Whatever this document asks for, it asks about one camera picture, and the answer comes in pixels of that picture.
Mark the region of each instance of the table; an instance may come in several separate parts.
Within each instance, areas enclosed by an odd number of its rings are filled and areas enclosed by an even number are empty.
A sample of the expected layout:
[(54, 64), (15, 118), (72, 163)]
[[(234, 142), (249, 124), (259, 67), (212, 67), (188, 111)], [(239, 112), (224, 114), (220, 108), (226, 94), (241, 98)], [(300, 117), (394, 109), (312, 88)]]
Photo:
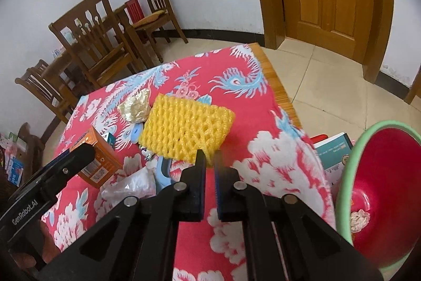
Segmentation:
[[(61, 250), (111, 210), (103, 189), (112, 188), (141, 167), (156, 171), (157, 156), (145, 161), (139, 147), (131, 143), (135, 124), (124, 122), (116, 109), (145, 87), (151, 90), (151, 104), (163, 93), (230, 108), (236, 118), (220, 148), (224, 163), (265, 194), (296, 194), (335, 227), (323, 167), (309, 137), (290, 122), (288, 115), (294, 118), (296, 114), (281, 82), (258, 44), (239, 45), (157, 66), (80, 99), (55, 156), (93, 125), (100, 133), (116, 136), (116, 157), (126, 163), (99, 191), (76, 176), (57, 196), (58, 202), (43, 220)], [(172, 178), (179, 180), (183, 169), (190, 166), (173, 161)], [(205, 218), (200, 223), (180, 224), (173, 280), (246, 280), (241, 223), (217, 219), (213, 169), (206, 173)]]
[[(145, 46), (143, 45), (142, 41), (140, 40), (138, 34), (136, 33), (135, 29), (129, 22), (129, 18), (126, 13), (126, 5), (122, 5), (116, 10), (114, 10), (114, 15), (117, 18), (117, 22), (122, 25), (124, 29), (124, 35), (128, 39), (129, 44), (133, 51), (138, 53), (140, 58), (142, 59), (144, 65), (147, 68), (155, 67), (154, 62), (152, 61), (151, 57), (149, 56), (148, 52), (146, 51)], [(103, 25), (106, 30), (110, 30), (112, 28), (112, 21), (110, 18), (105, 17), (103, 19)], [(78, 43), (74, 43), (74, 51), (78, 52), (81, 50), (80, 45)], [(47, 80), (51, 85), (53, 85), (56, 90), (60, 93), (62, 97), (70, 101), (70, 104), (74, 107), (77, 104), (78, 99), (72, 93), (71, 89), (67, 85), (63, 85), (59, 76), (62, 74), (66, 68), (70, 66), (72, 63), (72, 57), (69, 52), (66, 50), (46, 68), (46, 70), (42, 73), (42, 77)]]

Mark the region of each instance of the orange box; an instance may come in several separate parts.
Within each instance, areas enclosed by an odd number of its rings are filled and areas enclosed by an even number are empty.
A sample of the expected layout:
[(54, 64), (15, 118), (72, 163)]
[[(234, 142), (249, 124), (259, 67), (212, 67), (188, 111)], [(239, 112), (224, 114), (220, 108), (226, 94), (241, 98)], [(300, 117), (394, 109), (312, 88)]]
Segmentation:
[(91, 186), (100, 188), (116, 171), (123, 169), (113, 148), (93, 126), (77, 140), (70, 151), (82, 143), (89, 143), (95, 148), (95, 159), (77, 174)]

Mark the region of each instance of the small blue box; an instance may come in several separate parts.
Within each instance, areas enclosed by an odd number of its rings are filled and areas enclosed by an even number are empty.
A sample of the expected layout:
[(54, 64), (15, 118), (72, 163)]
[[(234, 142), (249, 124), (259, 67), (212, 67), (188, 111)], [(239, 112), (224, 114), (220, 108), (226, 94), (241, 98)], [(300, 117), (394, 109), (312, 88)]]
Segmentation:
[(113, 136), (113, 134), (110, 134), (109, 132), (106, 132), (105, 134), (102, 134), (101, 136), (114, 149), (115, 137)]
[(22, 174), (24, 172), (24, 165), (20, 162), (16, 157), (12, 157), (12, 161), (10, 162), (10, 169), (9, 169), (9, 177), (8, 180), (19, 187), (21, 182)]

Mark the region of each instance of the red bowl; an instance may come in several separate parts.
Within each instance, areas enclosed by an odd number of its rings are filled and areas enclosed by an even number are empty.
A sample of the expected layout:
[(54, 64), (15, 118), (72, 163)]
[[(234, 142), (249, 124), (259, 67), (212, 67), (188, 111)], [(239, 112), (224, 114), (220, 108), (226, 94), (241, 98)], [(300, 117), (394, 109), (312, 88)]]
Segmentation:
[[(421, 233), (421, 138), (395, 121), (380, 122), (355, 144), (336, 202), (342, 234), (378, 268), (403, 259)], [(363, 209), (368, 225), (350, 233), (350, 213)]]

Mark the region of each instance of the blue book cover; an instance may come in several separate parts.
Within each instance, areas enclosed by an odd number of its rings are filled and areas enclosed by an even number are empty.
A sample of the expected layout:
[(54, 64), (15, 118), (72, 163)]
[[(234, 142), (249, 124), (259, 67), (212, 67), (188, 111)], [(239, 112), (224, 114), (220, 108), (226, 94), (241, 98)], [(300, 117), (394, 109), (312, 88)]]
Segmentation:
[(24, 165), (22, 162), (20, 162), (16, 157), (12, 157), (12, 161), (10, 164), (10, 170), (9, 170), (9, 178), (8, 180), (19, 187), (19, 184), (21, 182), (22, 174), (24, 172)]
[(344, 132), (314, 145), (325, 170), (326, 180), (334, 186), (340, 180), (351, 153), (352, 143)]

